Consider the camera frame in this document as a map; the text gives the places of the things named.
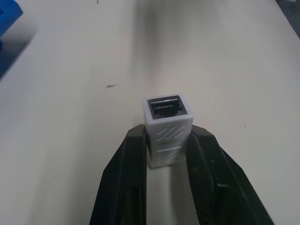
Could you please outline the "blue plastic bin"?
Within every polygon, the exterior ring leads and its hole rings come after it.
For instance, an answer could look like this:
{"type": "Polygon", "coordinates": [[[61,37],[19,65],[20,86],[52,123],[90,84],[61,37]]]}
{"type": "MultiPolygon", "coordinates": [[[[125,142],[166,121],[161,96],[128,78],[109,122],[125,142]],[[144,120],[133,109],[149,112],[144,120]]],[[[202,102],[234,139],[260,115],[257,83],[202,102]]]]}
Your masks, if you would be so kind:
{"type": "Polygon", "coordinates": [[[1,37],[21,17],[22,9],[15,0],[0,0],[0,78],[4,75],[11,62],[7,56],[1,37]]]}

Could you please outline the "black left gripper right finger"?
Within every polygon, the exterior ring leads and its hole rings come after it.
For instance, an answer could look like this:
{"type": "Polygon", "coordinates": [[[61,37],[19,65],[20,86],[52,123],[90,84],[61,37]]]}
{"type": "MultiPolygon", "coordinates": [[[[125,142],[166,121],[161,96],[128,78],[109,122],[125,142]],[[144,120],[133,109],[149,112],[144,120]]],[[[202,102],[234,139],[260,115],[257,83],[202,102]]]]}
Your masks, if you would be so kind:
{"type": "Polygon", "coordinates": [[[208,130],[192,126],[186,163],[199,225],[275,225],[243,169],[208,130]]]}

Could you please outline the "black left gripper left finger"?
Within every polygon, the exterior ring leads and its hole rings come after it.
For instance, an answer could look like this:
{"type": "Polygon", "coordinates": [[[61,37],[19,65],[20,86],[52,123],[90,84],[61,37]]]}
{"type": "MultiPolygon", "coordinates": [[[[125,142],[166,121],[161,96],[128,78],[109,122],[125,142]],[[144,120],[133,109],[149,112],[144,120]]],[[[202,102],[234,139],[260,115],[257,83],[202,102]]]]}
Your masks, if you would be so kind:
{"type": "Polygon", "coordinates": [[[147,134],[128,130],[103,171],[89,225],[146,225],[147,134]]]}

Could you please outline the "white ethernet coupler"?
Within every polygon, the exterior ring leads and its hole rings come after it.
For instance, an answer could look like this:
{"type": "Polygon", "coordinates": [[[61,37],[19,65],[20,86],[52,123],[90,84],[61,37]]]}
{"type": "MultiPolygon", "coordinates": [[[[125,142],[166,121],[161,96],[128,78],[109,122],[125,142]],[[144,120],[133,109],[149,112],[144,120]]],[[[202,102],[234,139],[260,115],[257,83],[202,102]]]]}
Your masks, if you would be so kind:
{"type": "Polygon", "coordinates": [[[185,160],[194,116],[182,94],[146,98],[142,101],[152,168],[185,160]]]}

